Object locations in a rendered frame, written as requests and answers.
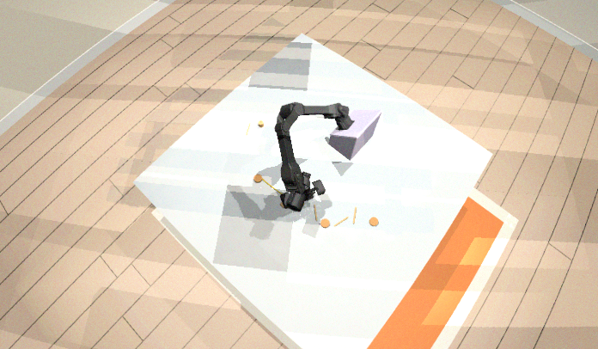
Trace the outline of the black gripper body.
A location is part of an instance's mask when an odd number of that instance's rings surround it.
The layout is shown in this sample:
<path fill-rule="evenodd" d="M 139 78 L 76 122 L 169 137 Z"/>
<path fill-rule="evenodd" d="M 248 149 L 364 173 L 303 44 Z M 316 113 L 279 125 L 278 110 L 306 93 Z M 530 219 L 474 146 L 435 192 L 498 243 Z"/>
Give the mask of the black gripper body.
<path fill-rule="evenodd" d="M 324 185 L 323 185 L 323 183 L 322 183 L 321 180 L 314 181 L 314 182 L 312 182 L 312 184 L 314 185 L 314 187 L 311 188 L 308 193 L 304 194 L 306 196 L 306 199 L 310 198 L 311 195 L 313 195 L 315 193 L 315 191 L 317 192 L 318 196 L 321 196 L 322 194 L 325 194 L 326 189 L 325 189 L 325 187 L 324 187 Z M 282 201 L 282 203 L 284 205 L 284 209 L 288 209 L 286 201 L 287 201 L 287 199 L 288 199 L 289 196 L 290 196 L 289 192 L 283 193 L 283 194 L 280 195 L 280 199 L 281 199 L 281 201 Z"/>

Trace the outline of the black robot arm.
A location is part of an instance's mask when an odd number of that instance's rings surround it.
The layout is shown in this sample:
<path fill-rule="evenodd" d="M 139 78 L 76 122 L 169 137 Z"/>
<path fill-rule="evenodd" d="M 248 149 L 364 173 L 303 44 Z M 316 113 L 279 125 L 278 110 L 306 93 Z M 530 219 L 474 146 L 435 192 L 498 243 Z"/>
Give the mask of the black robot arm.
<path fill-rule="evenodd" d="M 348 115 L 347 106 L 340 103 L 329 106 L 303 105 L 301 102 L 283 104 L 274 127 L 282 158 L 281 179 L 286 192 L 290 192 L 286 204 L 292 211 L 300 212 L 306 199 L 304 194 L 310 190 L 310 173 L 301 171 L 297 164 L 290 138 L 290 128 L 301 115 L 324 115 L 324 119 L 335 119 L 339 130 L 349 130 L 354 119 Z"/>

